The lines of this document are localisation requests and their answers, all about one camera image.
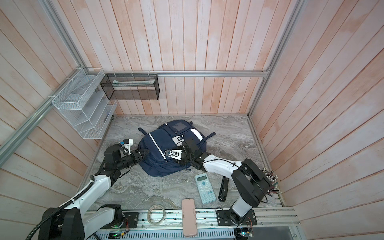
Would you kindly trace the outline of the navy blue student backpack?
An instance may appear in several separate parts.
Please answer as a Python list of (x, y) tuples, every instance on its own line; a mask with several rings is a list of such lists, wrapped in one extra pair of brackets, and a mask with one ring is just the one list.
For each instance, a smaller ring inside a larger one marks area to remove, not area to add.
[(150, 133), (142, 128), (138, 128), (138, 131), (144, 134), (138, 144), (138, 150), (149, 150), (139, 165), (152, 177), (164, 177), (191, 166), (179, 165), (178, 160), (166, 157), (166, 150), (182, 150), (182, 142), (192, 139), (203, 152), (206, 152), (207, 140), (216, 135), (216, 132), (212, 132), (204, 136), (193, 126), (193, 122), (185, 120), (173, 120)]

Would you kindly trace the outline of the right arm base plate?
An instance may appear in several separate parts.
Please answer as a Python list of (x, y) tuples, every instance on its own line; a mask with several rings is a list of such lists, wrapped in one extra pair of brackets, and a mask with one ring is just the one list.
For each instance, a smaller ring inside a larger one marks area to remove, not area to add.
[(243, 217), (238, 216), (232, 210), (223, 210), (217, 208), (215, 210), (217, 222), (219, 226), (237, 226), (247, 225), (256, 226), (258, 224), (254, 210), (249, 210)]

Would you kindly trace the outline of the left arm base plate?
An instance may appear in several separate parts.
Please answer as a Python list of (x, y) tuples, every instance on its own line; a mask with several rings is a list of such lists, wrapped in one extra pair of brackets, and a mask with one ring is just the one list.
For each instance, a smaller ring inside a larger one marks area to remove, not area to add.
[(139, 212), (123, 212), (123, 230), (136, 229), (139, 220)]

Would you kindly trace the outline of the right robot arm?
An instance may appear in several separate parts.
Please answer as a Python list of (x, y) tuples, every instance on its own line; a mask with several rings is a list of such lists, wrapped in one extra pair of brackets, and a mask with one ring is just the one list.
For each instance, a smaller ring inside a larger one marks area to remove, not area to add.
[(182, 161), (191, 164), (197, 170), (222, 175), (234, 181), (240, 194), (224, 217), (239, 222), (252, 208), (258, 207), (266, 195), (273, 189), (273, 183), (267, 175), (250, 159), (230, 161), (213, 154), (202, 152), (193, 140), (184, 141)]

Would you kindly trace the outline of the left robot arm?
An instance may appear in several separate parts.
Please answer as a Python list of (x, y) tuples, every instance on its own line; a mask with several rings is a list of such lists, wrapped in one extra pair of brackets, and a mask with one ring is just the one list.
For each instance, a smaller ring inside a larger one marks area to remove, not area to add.
[(119, 204), (106, 204), (95, 213), (86, 215), (93, 203), (123, 176), (122, 170), (137, 165), (149, 153), (149, 150), (138, 149), (122, 156), (122, 148), (120, 144), (108, 147), (90, 182), (59, 207), (46, 210), (42, 220), (26, 238), (30, 240), (38, 234), (40, 240), (86, 240), (104, 226), (128, 226)]

